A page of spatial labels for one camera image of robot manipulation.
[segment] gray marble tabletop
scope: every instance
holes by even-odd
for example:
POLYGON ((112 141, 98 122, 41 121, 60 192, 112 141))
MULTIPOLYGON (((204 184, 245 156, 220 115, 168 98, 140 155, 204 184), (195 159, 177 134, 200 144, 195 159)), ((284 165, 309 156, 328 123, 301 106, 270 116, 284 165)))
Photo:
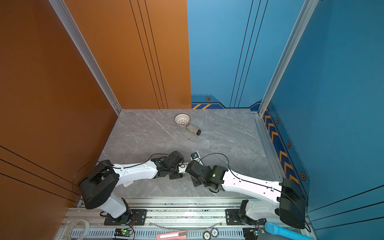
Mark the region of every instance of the gray marble tabletop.
MULTIPOLYGON (((130 164, 146 161, 153 153, 179 151, 186 162, 199 151, 203 157, 220 152, 230 160, 233 171, 251 177, 275 180, 249 109, 135 109, 122 110, 99 160, 130 164), (185 113, 190 123, 201 130, 194 135, 174 119, 185 113)), ((222 155, 203 159, 206 166, 228 166, 222 155)), ((244 197, 235 192, 211 193, 204 186, 194 187, 190 176, 138 180, 114 192, 120 197, 244 197)))

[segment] blue wall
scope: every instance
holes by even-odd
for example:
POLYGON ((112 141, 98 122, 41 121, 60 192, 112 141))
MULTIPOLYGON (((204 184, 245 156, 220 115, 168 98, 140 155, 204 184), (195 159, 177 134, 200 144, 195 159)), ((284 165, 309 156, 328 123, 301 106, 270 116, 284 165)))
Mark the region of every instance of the blue wall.
POLYGON ((192 94, 213 95, 225 107, 262 99, 303 3, 188 0, 192 94))
POLYGON ((368 191, 384 184, 383 12, 382 0, 319 1, 272 98, 308 171, 320 240, 384 239, 384 187, 368 191))

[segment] orange wall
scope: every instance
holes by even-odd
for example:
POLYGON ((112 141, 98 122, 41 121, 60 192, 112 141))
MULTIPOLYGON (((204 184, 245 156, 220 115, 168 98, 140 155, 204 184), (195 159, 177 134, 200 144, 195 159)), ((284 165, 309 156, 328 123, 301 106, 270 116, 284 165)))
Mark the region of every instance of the orange wall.
POLYGON ((123 109, 191 108, 186 0, 65 0, 123 109))
POLYGON ((0 31, 1 239, 51 240, 117 115, 48 0, 1 1, 0 31))

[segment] pink utility knife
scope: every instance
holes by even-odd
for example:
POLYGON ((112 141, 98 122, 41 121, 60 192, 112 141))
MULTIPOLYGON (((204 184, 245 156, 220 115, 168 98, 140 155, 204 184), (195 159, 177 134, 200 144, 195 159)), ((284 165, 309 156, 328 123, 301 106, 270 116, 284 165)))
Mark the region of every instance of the pink utility knife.
POLYGON ((186 240, 187 239, 187 231, 178 231, 178 232, 168 232, 158 234, 156 237, 157 240, 186 240))

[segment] blue foam handle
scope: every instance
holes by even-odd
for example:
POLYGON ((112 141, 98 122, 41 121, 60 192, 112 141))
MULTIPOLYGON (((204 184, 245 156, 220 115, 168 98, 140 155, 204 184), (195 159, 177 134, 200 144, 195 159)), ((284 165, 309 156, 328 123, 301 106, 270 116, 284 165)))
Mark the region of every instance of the blue foam handle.
POLYGON ((290 231, 288 229, 282 228, 277 226, 276 224, 273 224, 271 222, 265 223, 265 231, 272 235, 279 235, 282 237, 286 237, 292 240, 313 240, 313 238, 306 237, 304 235, 301 235, 299 233, 295 233, 293 231, 290 231))

